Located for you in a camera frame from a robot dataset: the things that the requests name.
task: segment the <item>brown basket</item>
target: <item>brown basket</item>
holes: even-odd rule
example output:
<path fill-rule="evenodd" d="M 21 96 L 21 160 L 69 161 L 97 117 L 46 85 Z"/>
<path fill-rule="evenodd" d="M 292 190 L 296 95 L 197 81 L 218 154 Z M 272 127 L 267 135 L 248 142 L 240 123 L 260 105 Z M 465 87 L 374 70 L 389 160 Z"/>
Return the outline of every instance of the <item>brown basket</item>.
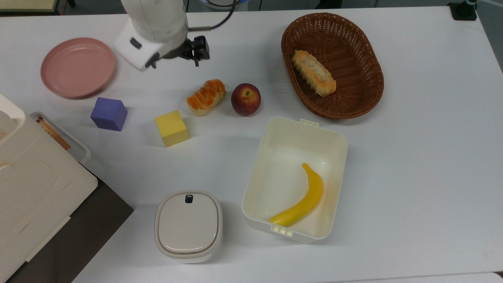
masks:
<path fill-rule="evenodd" d="M 283 33 L 281 50 L 288 75 L 300 100 L 314 114 L 349 119 L 368 113 L 384 90 L 381 66 L 363 31 L 330 13 L 305 15 Z M 292 65 L 295 50 L 311 53 L 332 74 L 337 90 L 321 97 Z"/>

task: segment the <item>pink plate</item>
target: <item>pink plate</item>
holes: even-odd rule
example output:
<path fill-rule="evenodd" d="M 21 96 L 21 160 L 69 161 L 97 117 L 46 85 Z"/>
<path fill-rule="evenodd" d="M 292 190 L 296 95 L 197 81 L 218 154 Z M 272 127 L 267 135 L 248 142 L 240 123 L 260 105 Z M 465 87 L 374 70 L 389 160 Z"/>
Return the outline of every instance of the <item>pink plate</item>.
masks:
<path fill-rule="evenodd" d="M 89 95 L 112 77 L 115 57 L 94 38 L 74 38 L 60 43 L 45 56 L 40 76 L 45 86 L 63 97 Z"/>

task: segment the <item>toy banana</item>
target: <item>toy banana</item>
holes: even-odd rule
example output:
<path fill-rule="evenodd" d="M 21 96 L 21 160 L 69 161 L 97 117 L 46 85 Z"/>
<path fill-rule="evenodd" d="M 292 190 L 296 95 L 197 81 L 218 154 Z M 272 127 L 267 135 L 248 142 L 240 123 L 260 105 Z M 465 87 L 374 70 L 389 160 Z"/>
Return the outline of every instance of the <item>toy banana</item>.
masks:
<path fill-rule="evenodd" d="M 306 163 L 302 163 L 302 167 L 307 173 L 307 180 L 309 182 L 309 189 L 306 196 L 296 205 L 269 219 L 269 222 L 288 227 L 308 215 L 318 204 L 321 193 L 323 193 L 321 177 Z"/>

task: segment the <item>red apple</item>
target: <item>red apple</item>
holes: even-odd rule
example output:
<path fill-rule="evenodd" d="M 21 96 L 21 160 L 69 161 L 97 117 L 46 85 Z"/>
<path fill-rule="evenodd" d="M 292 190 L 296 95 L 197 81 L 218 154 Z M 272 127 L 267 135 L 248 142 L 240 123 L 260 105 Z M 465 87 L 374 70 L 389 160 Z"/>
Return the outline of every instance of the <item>red apple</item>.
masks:
<path fill-rule="evenodd" d="M 232 107 L 241 116 L 250 116 L 260 106 L 260 92 L 252 84 L 240 84 L 232 92 L 230 102 Z"/>

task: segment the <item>white lidded container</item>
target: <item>white lidded container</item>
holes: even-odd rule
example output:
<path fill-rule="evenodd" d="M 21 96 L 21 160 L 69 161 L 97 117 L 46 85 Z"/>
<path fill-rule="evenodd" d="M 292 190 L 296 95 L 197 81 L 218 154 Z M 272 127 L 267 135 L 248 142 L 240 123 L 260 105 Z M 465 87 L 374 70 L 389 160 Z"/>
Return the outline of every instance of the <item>white lidded container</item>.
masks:
<path fill-rule="evenodd" d="M 0 282 L 70 220 L 98 180 L 0 94 Z"/>
<path fill-rule="evenodd" d="M 155 216 L 159 250 L 184 263 L 210 258 L 222 238 L 222 208 L 204 191 L 179 191 L 162 200 Z"/>
<path fill-rule="evenodd" d="M 348 142 L 319 124 L 272 118 L 259 145 L 241 209 L 253 228 L 304 244 L 328 236 L 335 218 Z M 318 205 L 289 227 L 268 220 L 298 203 L 308 190 L 307 163 L 323 181 Z"/>

